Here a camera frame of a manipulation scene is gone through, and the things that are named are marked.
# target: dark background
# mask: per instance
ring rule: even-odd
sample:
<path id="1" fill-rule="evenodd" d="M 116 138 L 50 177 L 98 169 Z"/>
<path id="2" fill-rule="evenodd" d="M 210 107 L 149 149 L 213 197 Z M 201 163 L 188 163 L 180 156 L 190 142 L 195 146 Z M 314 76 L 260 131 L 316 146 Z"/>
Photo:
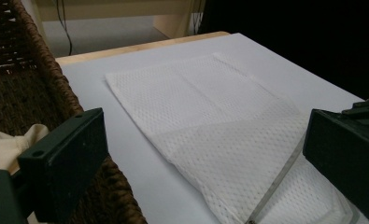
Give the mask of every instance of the dark background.
<path id="1" fill-rule="evenodd" d="M 369 98 L 369 0 L 207 0 L 199 34 L 241 33 L 362 99 Z"/>

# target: black cable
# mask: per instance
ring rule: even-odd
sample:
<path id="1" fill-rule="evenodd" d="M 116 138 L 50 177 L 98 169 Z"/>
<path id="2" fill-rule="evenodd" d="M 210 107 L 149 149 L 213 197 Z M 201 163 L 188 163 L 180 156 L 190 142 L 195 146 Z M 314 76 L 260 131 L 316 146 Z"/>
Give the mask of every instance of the black cable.
<path id="1" fill-rule="evenodd" d="M 59 21 L 60 21 L 61 25 L 64 28 L 65 35 L 67 35 L 67 38 L 68 38 L 68 43 L 69 43 L 68 55 L 71 55 L 71 53 L 73 51 L 73 42 L 71 41 L 70 34 L 67 31 L 67 23 L 66 23 L 66 19 L 65 19 L 65 9 L 64 9 L 64 0 L 62 0 L 62 9 L 63 9 L 63 20 L 62 20 L 61 14 L 60 14 L 59 0 L 56 0 L 56 10 L 58 12 L 58 18 L 59 18 Z"/>
<path id="2" fill-rule="evenodd" d="M 202 22 L 203 13 L 201 13 L 202 0 L 199 0 L 199 6 L 197 10 L 197 15 L 193 17 L 192 25 L 193 25 L 193 34 L 198 35 L 199 26 Z"/>

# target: black clamp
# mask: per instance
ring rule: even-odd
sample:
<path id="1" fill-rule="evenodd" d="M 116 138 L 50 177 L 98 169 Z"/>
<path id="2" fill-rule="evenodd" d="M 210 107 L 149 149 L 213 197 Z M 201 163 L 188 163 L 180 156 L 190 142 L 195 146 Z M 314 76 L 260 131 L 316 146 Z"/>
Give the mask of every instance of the black clamp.
<path id="1" fill-rule="evenodd" d="M 369 100 L 342 113 L 313 109 L 303 153 L 369 219 Z"/>
<path id="2" fill-rule="evenodd" d="M 0 170 L 0 223 L 64 222 L 108 155 L 101 108 L 53 130 L 18 157 L 20 170 Z"/>

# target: wicker basket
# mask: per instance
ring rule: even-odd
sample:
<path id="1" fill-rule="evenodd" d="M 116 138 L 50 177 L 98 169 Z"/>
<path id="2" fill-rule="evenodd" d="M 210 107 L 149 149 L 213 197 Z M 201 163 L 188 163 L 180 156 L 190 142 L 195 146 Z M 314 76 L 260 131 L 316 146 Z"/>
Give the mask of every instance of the wicker basket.
<path id="1" fill-rule="evenodd" d="M 50 130 L 83 112 L 21 0 L 0 0 L 0 131 Z M 108 156 L 67 223 L 147 223 L 131 186 Z"/>

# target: wooden table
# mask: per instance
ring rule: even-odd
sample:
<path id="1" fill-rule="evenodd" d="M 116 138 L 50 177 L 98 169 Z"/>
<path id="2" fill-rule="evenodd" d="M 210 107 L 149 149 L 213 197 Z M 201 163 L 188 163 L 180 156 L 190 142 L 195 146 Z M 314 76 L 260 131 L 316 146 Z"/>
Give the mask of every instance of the wooden table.
<path id="1" fill-rule="evenodd" d="M 91 52 L 91 53 L 84 53 L 84 54 L 57 58 L 56 62 L 59 63 L 59 65 L 79 63 L 79 62 L 85 62 L 85 61 L 92 60 L 92 59 L 99 59 L 99 58 L 104 58 L 108 56 L 139 51 L 143 49 L 155 49 L 155 48 L 160 48 L 163 46 L 169 46 L 169 45 L 185 43 L 185 42 L 201 40 L 201 39 L 208 39 L 208 38 L 222 36 L 222 35 L 229 35 L 229 33 L 215 32 L 215 33 L 204 34 L 204 35 L 191 35 L 191 36 L 186 36 L 186 37 L 181 37 L 181 38 L 151 42 L 151 43 L 141 44 L 141 45 L 133 45 L 133 46 L 117 48 L 117 49 L 100 50 L 100 51 Z"/>

